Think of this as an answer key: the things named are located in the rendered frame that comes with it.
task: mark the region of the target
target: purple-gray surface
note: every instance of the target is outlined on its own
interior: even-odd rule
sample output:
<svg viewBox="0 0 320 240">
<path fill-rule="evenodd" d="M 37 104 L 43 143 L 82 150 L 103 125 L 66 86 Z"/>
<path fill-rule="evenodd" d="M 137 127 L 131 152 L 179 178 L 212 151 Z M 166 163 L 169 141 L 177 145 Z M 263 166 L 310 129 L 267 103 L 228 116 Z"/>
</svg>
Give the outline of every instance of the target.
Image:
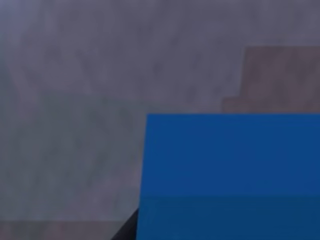
<svg viewBox="0 0 320 240">
<path fill-rule="evenodd" d="M 238 93 L 245 46 L 320 42 L 317 0 L 0 6 L 3 220 L 124 220 L 146 113 L 219 112 Z"/>
</svg>

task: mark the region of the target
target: gray surface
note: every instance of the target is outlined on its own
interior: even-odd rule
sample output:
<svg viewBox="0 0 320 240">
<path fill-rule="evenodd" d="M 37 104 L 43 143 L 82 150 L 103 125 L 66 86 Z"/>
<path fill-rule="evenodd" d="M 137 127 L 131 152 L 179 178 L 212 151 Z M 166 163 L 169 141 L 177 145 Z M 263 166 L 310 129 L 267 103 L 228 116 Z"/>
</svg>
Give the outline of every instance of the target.
<svg viewBox="0 0 320 240">
<path fill-rule="evenodd" d="M 320 42 L 315 0 L 40 2 L 8 1 L 2 26 L 11 81 L 1 84 L 12 91 L 0 89 L 4 220 L 126 218 L 138 202 L 145 105 L 218 112 L 238 92 L 243 46 Z M 118 103 L 98 95 L 130 109 L 123 122 Z M 109 146 L 107 170 L 88 185 Z"/>
</svg>

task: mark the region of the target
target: mottled gray surface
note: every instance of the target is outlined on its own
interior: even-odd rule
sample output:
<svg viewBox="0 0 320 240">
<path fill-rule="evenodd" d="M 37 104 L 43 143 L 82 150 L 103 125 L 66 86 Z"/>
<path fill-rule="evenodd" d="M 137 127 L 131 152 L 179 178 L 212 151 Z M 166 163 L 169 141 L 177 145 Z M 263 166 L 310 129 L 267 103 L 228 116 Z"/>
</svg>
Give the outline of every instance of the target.
<svg viewBox="0 0 320 240">
<path fill-rule="evenodd" d="M 150 109 L 218 112 L 238 92 L 244 46 L 320 42 L 316 0 L 1 5 L 4 220 L 125 219 Z"/>
</svg>

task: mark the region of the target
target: blue surface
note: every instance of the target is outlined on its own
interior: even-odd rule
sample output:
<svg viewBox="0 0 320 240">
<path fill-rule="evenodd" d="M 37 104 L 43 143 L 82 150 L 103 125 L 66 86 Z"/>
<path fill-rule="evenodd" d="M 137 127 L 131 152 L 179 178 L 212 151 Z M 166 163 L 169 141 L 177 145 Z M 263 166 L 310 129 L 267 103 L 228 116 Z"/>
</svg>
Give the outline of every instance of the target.
<svg viewBox="0 0 320 240">
<path fill-rule="evenodd" d="M 149 115 L 138 240 L 319 240 L 320 115 Z"/>
</svg>

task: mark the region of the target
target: gray background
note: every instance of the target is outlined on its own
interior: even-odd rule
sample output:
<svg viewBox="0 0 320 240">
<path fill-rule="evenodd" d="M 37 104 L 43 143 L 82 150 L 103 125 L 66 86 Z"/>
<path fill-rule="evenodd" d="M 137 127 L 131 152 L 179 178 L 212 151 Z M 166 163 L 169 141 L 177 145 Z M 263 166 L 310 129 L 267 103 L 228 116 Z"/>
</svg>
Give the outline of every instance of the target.
<svg viewBox="0 0 320 240">
<path fill-rule="evenodd" d="M 318 45 L 317 0 L 0 0 L 0 219 L 124 221 L 146 114 L 217 113 L 245 46 Z"/>
</svg>

